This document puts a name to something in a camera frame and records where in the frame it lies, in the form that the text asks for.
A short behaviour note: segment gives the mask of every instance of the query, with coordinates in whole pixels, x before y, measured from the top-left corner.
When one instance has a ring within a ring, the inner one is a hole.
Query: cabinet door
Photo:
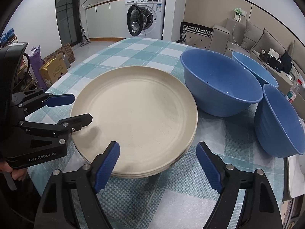
[[[110,6],[109,3],[98,5],[97,7],[97,33],[95,38],[112,37],[110,26]]]
[[[96,38],[97,30],[98,30],[97,27],[98,19],[97,19],[97,12],[95,7],[86,9],[86,20],[87,20],[89,38]]]
[[[125,0],[118,0],[110,3],[110,22],[112,37],[131,37],[127,27],[127,12],[128,7],[125,6]]]

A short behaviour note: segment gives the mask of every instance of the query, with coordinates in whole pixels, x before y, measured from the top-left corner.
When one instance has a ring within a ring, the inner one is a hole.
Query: bowl
[[[209,50],[181,54],[185,84],[197,106],[208,114],[228,117],[263,98],[257,79],[233,59]]]
[[[286,97],[274,86],[263,86],[254,128],[262,148],[274,157],[289,157],[305,152],[305,133],[301,119]]]
[[[262,87],[265,84],[271,84],[276,88],[279,87],[278,82],[273,77],[273,75],[271,75],[271,73],[267,71],[266,68],[261,66],[252,58],[249,58],[248,56],[239,52],[232,52],[232,59],[247,68],[260,82],[260,85],[262,85]]]

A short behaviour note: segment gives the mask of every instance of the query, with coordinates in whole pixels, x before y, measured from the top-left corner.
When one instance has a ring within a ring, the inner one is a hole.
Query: washing machine
[[[128,37],[162,39],[166,0],[125,0]]]

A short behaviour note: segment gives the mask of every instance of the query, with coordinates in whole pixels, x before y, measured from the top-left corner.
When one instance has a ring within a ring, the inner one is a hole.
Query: light blue bowl
[[[197,106],[208,114],[236,115],[263,98],[257,79],[227,56],[194,49],[182,53],[180,61],[186,86]]]
[[[267,71],[263,66],[261,66],[252,58],[249,58],[239,52],[232,52],[232,59],[246,67],[260,82],[260,85],[262,85],[262,87],[264,86],[264,84],[271,84],[276,88],[279,87],[278,82],[273,77],[273,75],[271,75],[269,71]]]
[[[263,86],[263,94],[254,117],[254,128],[260,145],[274,157],[303,155],[305,134],[293,106],[270,84]]]

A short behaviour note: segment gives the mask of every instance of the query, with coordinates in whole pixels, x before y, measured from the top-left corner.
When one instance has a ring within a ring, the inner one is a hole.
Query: human hand
[[[6,161],[0,161],[0,170],[10,172],[12,174],[12,178],[18,181],[24,180],[27,173],[27,168],[13,169]]]

